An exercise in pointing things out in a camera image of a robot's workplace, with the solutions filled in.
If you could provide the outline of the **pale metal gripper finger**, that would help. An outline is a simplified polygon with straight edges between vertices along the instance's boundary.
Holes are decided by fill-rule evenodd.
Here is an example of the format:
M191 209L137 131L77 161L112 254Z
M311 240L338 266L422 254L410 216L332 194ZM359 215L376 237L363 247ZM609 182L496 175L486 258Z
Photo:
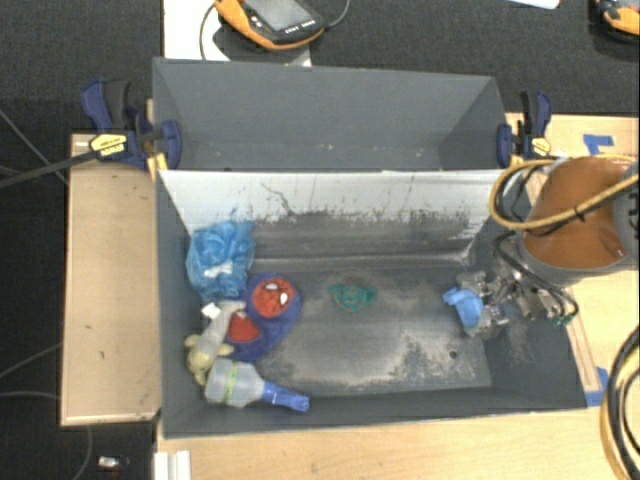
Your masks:
M493 339L510 324L510 318L498 306L487 306L477 316L463 321L464 332L471 338Z
M490 292L485 271L459 273L456 276L456 283L460 289L469 290L474 294L487 294Z

